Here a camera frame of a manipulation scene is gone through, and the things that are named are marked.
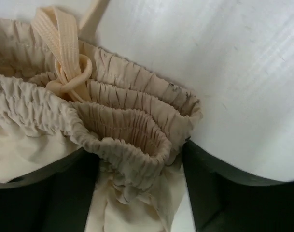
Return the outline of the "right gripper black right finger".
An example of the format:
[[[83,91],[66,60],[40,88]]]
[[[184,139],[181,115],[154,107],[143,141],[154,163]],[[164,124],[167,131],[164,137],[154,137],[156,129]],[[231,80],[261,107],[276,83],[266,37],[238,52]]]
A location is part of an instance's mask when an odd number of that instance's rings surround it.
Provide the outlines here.
[[[294,232],[294,181],[259,177],[188,141],[182,161],[198,232]]]

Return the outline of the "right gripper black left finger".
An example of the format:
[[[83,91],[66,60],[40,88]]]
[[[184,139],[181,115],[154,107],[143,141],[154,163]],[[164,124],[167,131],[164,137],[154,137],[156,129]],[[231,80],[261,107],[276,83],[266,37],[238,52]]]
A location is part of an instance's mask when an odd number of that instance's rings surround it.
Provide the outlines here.
[[[78,149],[0,183],[0,232],[83,232],[98,170],[98,155]]]

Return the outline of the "beige trousers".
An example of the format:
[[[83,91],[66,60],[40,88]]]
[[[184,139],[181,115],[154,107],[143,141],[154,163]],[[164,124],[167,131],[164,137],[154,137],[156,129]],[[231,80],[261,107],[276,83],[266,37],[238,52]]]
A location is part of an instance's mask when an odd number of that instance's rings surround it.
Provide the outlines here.
[[[185,192],[189,90],[79,39],[91,14],[0,18],[0,184],[78,148],[100,158],[88,231],[168,232]]]

